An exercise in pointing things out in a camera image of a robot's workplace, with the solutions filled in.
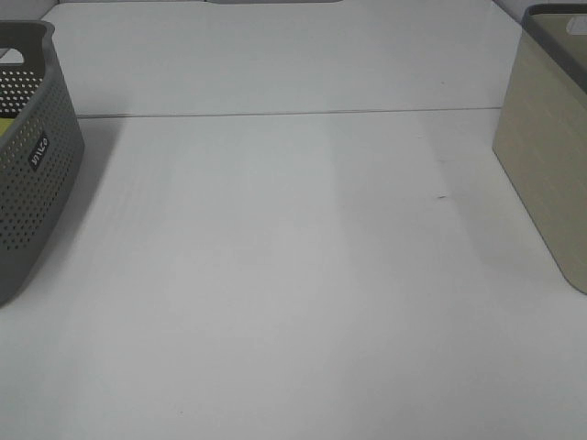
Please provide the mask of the beige plastic basket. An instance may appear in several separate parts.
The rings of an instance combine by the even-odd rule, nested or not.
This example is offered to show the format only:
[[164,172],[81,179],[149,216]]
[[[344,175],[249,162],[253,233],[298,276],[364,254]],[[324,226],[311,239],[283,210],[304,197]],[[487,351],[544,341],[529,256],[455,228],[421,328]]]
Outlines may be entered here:
[[586,291],[586,5],[530,6],[493,152],[563,278]]

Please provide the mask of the grey perforated plastic basket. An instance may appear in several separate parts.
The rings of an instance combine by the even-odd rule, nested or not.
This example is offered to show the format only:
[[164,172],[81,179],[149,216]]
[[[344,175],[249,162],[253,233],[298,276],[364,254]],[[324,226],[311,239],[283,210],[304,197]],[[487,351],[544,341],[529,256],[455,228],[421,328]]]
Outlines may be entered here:
[[1,67],[1,302],[19,295],[67,203],[83,154],[52,36],[41,20],[1,24],[1,47],[21,62]]

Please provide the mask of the yellow folded towel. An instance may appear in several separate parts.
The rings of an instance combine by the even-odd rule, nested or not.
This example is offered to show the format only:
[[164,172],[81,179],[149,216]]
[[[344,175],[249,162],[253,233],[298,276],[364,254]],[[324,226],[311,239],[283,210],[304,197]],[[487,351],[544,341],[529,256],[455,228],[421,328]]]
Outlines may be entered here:
[[14,118],[1,117],[0,118],[0,136],[3,136],[6,131],[11,127],[14,122]]

